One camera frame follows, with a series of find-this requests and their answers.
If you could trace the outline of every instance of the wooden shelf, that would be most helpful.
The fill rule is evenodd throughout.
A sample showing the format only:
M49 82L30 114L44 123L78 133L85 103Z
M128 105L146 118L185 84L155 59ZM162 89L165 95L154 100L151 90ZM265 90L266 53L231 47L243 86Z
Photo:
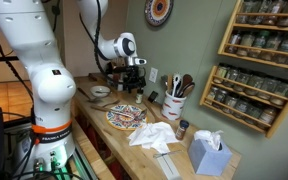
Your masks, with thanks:
M235 5L235 8L233 10L232 16L230 18L229 24L226 28L222 43L219 47L218 50L218 54L220 55L224 55L224 56L230 56L230 57L234 57L234 58L238 58L241 60L246 60L246 61L252 61L252 62L256 62L256 63L261 63L261 64L266 64L266 65L270 65L270 66L275 66L275 67L280 67L280 68L285 68L288 69L288 65L287 64L278 64L272 61L265 61L262 59L257 59L257 58L252 58L252 57L248 57L248 56L238 56L236 54L231 54L231 53L227 53L225 52L226 47L228 46L233 46L233 47L238 47L238 48L245 48L245 49L255 49L255 50L261 50L261 51L265 51L265 52L272 52L274 54L284 54L284 55L288 55L288 53L286 52L281 52L281 51L272 51L272 50L268 50L268 49L263 49L263 48L254 48L254 47L249 47L249 46L241 46L241 45L233 45L233 44L229 44L229 39L232 35L233 30L245 30L245 31L259 31L259 30L272 30L272 31L283 31L283 32L288 32L288 27L278 27L278 26L269 26L269 25L252 25L252 24L239 24L236 23L236 17L238 15L247 15L247 16L280 16L280 17L288 17L288 14L283 14L283 13L279 13L279 14L271 14L271 13L239 13L241 7L242 7L242 3L243 0L237 0L237 3Z
M266 136L267 138L272 137L272 135L273 135L274 132L278 129L278 127L280 126L280 124L281 124L282 121L285 119L285 117L286 117L286 115L287 115L287 113L288 113L288 98L283 97L283 96L279 96L279 95L276 95L276 94L274 94L274 93L270 93L270 92L267 92L267 91L263 91L263 90L261 90L261 89L257 89L257 88L254 88L254 87L251 87L251 86L242 84L242 83L238 83L238 82L236 82L236 81L232 81L232 80L229 80L229 79L226 79L226 78L221 78L221 77L215 75L215 74L216 74L216 71L217 71L217 66L214 66L214 67L212 68L212 70L211 70L211 73L210 73L210 75L209 75L209 78L208 78L208 81L207 81L207 83L206 83L205 89L204 89L204 91L203 91L202 98L201 98L201 100L200 100L200 105L203 105L203 106L206 106L206 107L208 107L208 108L211 108L211 109L217 111L218 113L221 113L221 114L223 114L223 115L231 118L232 120L235 120L235 121L237 121L237 122L239 122L239 123L241 123L241 124L243 124L243 125L246 125L247 127L251 128L251 129L254 129L254 130L256 130L256 131L258 131L258 132L260 132L260 133L263 133L263 134L265 134L265 136ZM247 87L247 88L250 88L250 89L254 89L254 90L257 90L257 91L259 91L259 92L268 94L268 95L270 95L270 96L275 96L275 97L277 97L277 98L280 98L280 99L285 100L286 103L285 103L283 106L277 106L277 105L272 104L270 101L263 100L263 99L261 99L261 98L258 98L257 96L248 96L248 95L245 94L244 92L236 92L236 91L234 91L233 88L226 87L226 86L224 86L224 85L222 85L222 84L214 83L214 82L213 82L213 79L214 79L214 78L222 79L222 80L225 80L225 81L229 81L229 82L231 82L231 83L233 83L233 84L237 84L237 85L240 85L240 86L243 86L243 87ZM265 123L265 122L263 122L263 121L261 121L261 120L259 120L259 119L253 118L252 116L249 116L249 115L247 115L247 114L245 114L245 113L241 113L241 112L237 111L236 109L234 109L234 108L232 108L232 107L230 107L230 106L227 106L227 105L222 104L222 103L220 103L220 102L214 101L214 100L212 100L212 99L208 99L208 98L207 98L207 95L208 95L208 93L209 93L209 91L210 91L210 89L211 89L212 86L216 86L216 87L219 87L219 88L221 88L221 89L225 89L225 90L227 90L227 91L237 93L237 94L239 94L240 96L248 97L248 98L250 98L250 99L252 99L252 100L254 100L254 101L258 101L258 102L264 103L264 104L269 105L269 106L274 106L274 107L276 107L276 108L279 109L279 113L278 113L278 115L276 116L276 118L275 118L275 120L273 121L272 124L267 124L267 123ZM205 102L206 100L207 100L208 102L216 103L216 104L218 104L218 105L220 105L220 106L223 106L223 107L225 107L225 108L228 108L228 109L230 109L230 110L233 111L233 112L239 113L239 114L241 114L241 115L243 115L243 116L245 116L245 117L247 117L247 118L249 118L249 119L257 122L257 123L260 124L261 126L265 126L266 128L265 128L265 129L261 129L261 128L257 127L256 125L252 125L252 124L249 124L249 123L245 122L243 119L236 118L236 117L233 116L232 114L225 113L225 112L223 112L221 109L218 109L218 108L216 108L216 107L213 107L212 105L207 104L207 103Z

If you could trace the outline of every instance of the cup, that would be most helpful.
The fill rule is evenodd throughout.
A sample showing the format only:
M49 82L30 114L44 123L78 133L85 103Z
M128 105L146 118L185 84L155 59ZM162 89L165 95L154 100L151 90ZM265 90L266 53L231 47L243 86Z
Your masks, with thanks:
M167 91L165 92L165 99L162 107L162 115L169 120L176 120L180 118L186 97L177 98L171 96Z

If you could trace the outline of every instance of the decorative plate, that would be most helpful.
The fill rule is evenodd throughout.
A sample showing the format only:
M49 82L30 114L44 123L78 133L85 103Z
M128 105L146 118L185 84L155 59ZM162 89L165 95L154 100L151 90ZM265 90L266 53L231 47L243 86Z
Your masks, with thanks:
M146 0L145 17L152 26L163 24L172 12L173 0Z
M142 112L142 109L132 106L132 105L117 105L111 109L121 111L125 114L130 114L133 116L138 116ZM120 130L135 130L137 127L141 126L142 123L146 123L147 117L143 119L130 118L123 115L115 114L111 111L106 113L107 122L116 129Z

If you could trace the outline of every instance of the tissue box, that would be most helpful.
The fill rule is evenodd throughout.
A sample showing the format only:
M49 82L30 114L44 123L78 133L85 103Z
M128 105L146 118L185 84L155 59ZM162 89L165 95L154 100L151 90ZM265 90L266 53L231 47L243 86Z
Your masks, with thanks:
M220 176L231 159L230 149L221 140L222 149L213 149L206 140L194 140L188 150L196 174Z

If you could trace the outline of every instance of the electrical outlet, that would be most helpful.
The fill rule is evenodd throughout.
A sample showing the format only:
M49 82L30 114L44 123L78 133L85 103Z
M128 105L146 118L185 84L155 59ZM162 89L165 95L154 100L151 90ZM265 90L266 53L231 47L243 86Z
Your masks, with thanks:
M156 78L157 78L157 72L158 70L156 68L151 68L151 73L150 73L150 77L148 80L150 80L151 82L155 83L156 82Z

